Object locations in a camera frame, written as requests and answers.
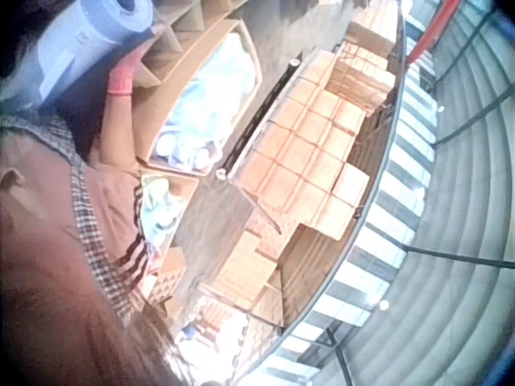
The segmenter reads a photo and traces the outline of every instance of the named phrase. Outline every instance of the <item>metal beam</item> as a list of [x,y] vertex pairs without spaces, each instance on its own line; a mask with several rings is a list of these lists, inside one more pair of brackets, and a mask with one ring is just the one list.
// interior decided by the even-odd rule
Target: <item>metal beam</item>
[[448,260],[453,260],[453,261],[462,261],[464,263],[471,263],[471,264],[476,264],[476,265],[488,265],[490,267],[496,267],[496,268],[515,269],[515,262],[512,262],[512,261],[480,259],[478,257],[468,257],[468,256],[462,256],[462,255],[455,255],[452,253],[430,251],[427,249],[411,247],[411,246],[407,246],[407,245],[405,246],[404,250],[406,252],[420,253],[422,255],[441,257],[443,259],[448,259]]
[[340,364],[341,371],[344,373],[345,386],[353,386],[354,383],[352,382],[351,372],[348,370],[347,361],[345,360],[344,351],[341,349],[341,345],[336,344],[335,336],[329,328],[326,328],[325,331],[327,332],[331,343],[335,345],[335,354],[338,359],[338,363]]
[[454,60],[452,60],[452,63],[449,65],[447,70],[445,70],[445,72],[435,81],[435,83],[433,84],[433,87],[432,87],[433,89],[435,89],[436,85],[438,83],[440,83],[442,80],[444,80],[447,75],[449,75],[449,72],[451,72],[451,70],[457,65],[458,60],[461,59],[461,57],[464,55],[465,51],[472,45],[472,40],[474,40],[474,38],[480,33],[481,28],[483,28],[484,24],[492,17],[493,14],[494,14],[494,9],[490,10],[487,14],[485,14],[483,16],[480,23],[476,26],[476,28],[474,28],[474,31],[468,38],[467,42],[459,50],[458,55],[456,55]]
[[451,19],[459,6],[461,0],[444,0],[440,9],[436,12],[434,18],[431,20],[431,24],[427,26],[422,37],[418,40],[411,50],[410,54],[406,58],[408,65],[412,64],[418,57],[425,51],[428,50],[433,41],[440,35],[443,28]]
[[515,83],[511,83],[510,86],[507,87],[507,89],[499,95],[496,99],[494,99],[488,106],[486,106],[484,109],[479,111],[474,117],[470,118],[467,122],[465,122],[463,125],[461,125],[458,129],[447,135],[446,137],[439,139],[435,143],[433,143],[431,146],[433,149],[438,149],[439,147],[445,145],[452,139],[458,137],[461,133],[466,131],[467,129],[470,129],[476,122],[478,122],[480,119],[483,119],[488,115],[488,113],[491,113],[494,109],[497,109],[502,102],[506,101],[508,98],[513,96],[513,93],[515,92]]

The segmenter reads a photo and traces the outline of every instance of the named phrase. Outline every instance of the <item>red pole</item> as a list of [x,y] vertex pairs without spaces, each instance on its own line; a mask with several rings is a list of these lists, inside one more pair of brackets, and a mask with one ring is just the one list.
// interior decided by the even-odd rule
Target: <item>red pole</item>
[[460,1],[461,0],[443,0],[442,6],[431,21],[429,27],[426,29],[426,32],[424,32],[424,35],[422,35],[417,44],[415,44],[415,47],[413,47],[411,53],[408,55],[408,65],[412,64],[426,49],[431,47],[431,44],[435,41],[438,35],[440,35],[449,19],[455,13]]

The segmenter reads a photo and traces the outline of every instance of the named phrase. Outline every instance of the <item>hand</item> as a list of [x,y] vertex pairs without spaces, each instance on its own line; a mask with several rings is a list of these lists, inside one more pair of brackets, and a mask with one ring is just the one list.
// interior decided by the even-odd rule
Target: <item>hand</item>
[[140,44],[132,52],[124,56],[109,73],[107,93],[110,95],[130,95],[134,74],[138,69],[142,57],[150,49],[155,40],[163,33],[165,26],[159,24],[150,29],[152,37]]

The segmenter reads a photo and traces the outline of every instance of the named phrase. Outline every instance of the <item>white light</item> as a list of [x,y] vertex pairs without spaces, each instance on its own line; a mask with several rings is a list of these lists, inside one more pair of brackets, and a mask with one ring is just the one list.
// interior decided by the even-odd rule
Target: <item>white light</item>
[[377,304],[381,300],[381,295],[379,294],[370,294],[367,295],[367,302],[373,306],[374,304]]
[[404,16],[410,14],[411,7],[413,7],[413,0],[402,0],[401,2],[401,10]]
[[420,199],[421,201],[424,200],[424,198],[426,197],[426,189],[423,188],[423,187],[419,187],[417,189],[415,189],[413,191],[413,193],[417,196],[418,199]]
[[379,302],[379,310],[386,311],[389,309],[389,302],[387,300],[381,300]]

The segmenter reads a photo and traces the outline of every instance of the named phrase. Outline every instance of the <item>shelf compartment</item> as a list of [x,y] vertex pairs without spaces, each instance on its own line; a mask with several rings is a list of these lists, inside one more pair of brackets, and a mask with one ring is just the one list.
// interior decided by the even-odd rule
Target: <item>shelf compartment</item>
[[[164,161],[150,159],[150,156],[168,114],[190,79],[211,58],[213,52],[222,44],[227,35],[233,31],[240,34],[244,49],[251,55],[256,68],[256,85],[250,94],[242,98],[239,113],[233,118],[233,127],[239,122],[262,83],[262,72],[258,55],[245,24],[239,20],[226,19],[217,23],[209,34],[199,39],[194,48],[174,66],[160,86],[152,89],[139,89],[134,94],[133,120],[136,154],[143,165],[159,170],[183,173]],[[229,137],[219,143],[220,148],[227,142],[227,139]],[[211,169],[212,165],[203,170],[194,170],[191,174],[206,175]]]
[[198,0],[154,0],[157,19],[166,24],[173,24],[186,14]]
[[164,82],[199,40],[227,17],[227,1],[194,0],[175,4],[163,0],[157,5],[158,19],[171,25],[143,58],[146,68],[136,75],[136,86],[151,88]]
[[186,202],[186,207],[184,208],[183,213],[178,218],[178,224],[175,228],[175,231],[171,233],[170,235],[167,235],[165,238],[165,241],[161,244],[159,247],[159,251],[161,253],[161,256],[166,256],[168,253],[168,250],[171,247],[171,242],[174,239],[175,233],[177,232],[177,229],[180,226],[180,222],[183,219],[184,212],[187,209],[187,206],[189,205],[190,201],[192,200],[193,194],[195,193],[196,188],[199,186],[199,179],[195,177],[191,177],[188,175],[178,175],[173,173],[163,173],[160,170],[155,170],[150,167],[143,167],[142,168],[142,178],[149,180],[149,179],[160,179],[165,178],[168,180],[168,183],[170,184],[170,193],[172,193],[175,196],[180,196],[184,199]]

